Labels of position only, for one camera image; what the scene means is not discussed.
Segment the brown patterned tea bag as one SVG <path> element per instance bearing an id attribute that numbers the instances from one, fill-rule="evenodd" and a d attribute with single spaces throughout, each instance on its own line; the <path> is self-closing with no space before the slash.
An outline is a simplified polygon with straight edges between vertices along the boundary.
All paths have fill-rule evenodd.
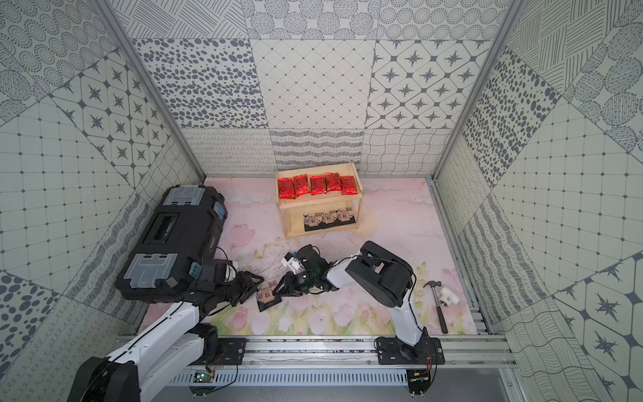
<path id="1" fill-rule="evenodd" d="M 338 209 L 336 213 L 337 213 L 338 224 L 346 225 L 346 224 L 355 224 L 357 222 L 355 218 L 355 213 L 352 207 L 345 208 L 345 209 Z"/>
<path id="2" fill-rule="evenodd" d="M 341 221 L 338 219 L 338 211 L 336 210 L 318 214 L 318 218 L 320 221 L 320 229 L 328 229 L 341 224 Z"/>
<path id="3" fill-rule="evenodd" d="M 256 294 L 257 306 L 260 312 L 266 311 L 281 303 L 281 298 L 273 294 L 279 280 L 270 279 L 261 283 Z"/>
<path id="4" fill-rule="evenodd" d="M 304 231 L 314 231 L 321 228 L 323 223 L 322 214 L 305 214 L 303 217 Z"/>

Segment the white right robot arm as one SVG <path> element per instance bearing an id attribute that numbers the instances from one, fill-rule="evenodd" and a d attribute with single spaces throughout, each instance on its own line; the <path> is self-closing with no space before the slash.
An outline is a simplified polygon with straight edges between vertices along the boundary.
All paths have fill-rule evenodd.
<path id="1" fill-rule="evenodd" d="M 366 241 L 357 254 L 328 262 L 318 248 L 306 245 L 281 261 L 289 271 L 276 284 L 276 299 L 339 291 L 358 285 L 375 301 L 389 309 L 395 337 L 416 346 L 424 331 L 412 307 L 416 276 L 410 264 L 373 241 Z"/>

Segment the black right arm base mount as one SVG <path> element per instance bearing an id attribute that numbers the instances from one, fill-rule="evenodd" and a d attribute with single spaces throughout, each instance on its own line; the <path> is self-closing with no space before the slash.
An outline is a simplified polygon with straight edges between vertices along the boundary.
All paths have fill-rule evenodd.
<path id="1" fill-rule="evenodd" d="M 415 346 L 403 343 L 398 338 L 378 337 L 373 341 L 380 365 L 442 365 L 445 356 L 441 341 L 423 333 Z"/>

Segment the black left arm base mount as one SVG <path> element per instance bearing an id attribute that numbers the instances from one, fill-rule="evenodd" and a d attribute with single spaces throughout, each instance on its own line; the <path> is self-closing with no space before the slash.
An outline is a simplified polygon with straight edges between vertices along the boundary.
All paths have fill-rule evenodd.
<path id="1" fill-rule="evenodd" d="M 198 335 L 204 341 L 203 352 L 193 365 L 214 367 L 242 364 L 247 338 L 221 338 L 215 326 L 203 323 L 199 323 L 189 333 Z"/>

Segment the red tea bag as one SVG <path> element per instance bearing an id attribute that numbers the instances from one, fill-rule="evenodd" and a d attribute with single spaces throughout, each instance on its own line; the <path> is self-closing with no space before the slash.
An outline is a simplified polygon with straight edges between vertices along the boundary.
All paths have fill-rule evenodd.
<path id="1" fill-rule="evenodd" d="M 309 178 L 307 174 L 295 176 L 292 178 L 292 180 L 293 180 L 295 195 L 297 198 L 311 193 L 311 187 L 309 184 Z"/>
<path id="2" fill-rule="evenodd" d="M 313 175 L 310 177 L 311 195 L 326 194 L 327 186 L 324 175 Z"/>
<path id="3" fill-rule="evenodd" d="M 296 190 L 293 178 L 277 179 L 279 199 L 296 199 Z"/>
<path id="4" fill-rule="evenodd" d="M 357 195 L 358 186 L 353 176 L 341 176 L 341 191 L 342 195 Z"/>
<path id="5" fill-rule="evenodd" d="M 327 192 L 342 191 L 342 181 L 338 173 L 324 174 L 324 182 Z"/>

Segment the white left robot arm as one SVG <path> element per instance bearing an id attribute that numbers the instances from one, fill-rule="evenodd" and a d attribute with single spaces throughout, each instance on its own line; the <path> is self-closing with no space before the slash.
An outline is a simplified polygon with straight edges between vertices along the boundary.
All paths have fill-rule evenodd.
<path id="1" fill-rule="evenodd" d="M 122 279 L 130 290 L 148 296 L 175 296 L 177 301 L 150 328 L 104 358 L 88 358 L 78 369 L 70 401 L 151 401 L 192 363 L 214 376 L 219 363 L 240 365 L 244 342 L 228 346 L 204 318 L 220 303 L 233 307 L 255 294 L 262 276 L 238 271 L 231 261 L 197 262 L 178 273 L 165 269 L 149 282 L 137 278 L 131 264 Z"/>

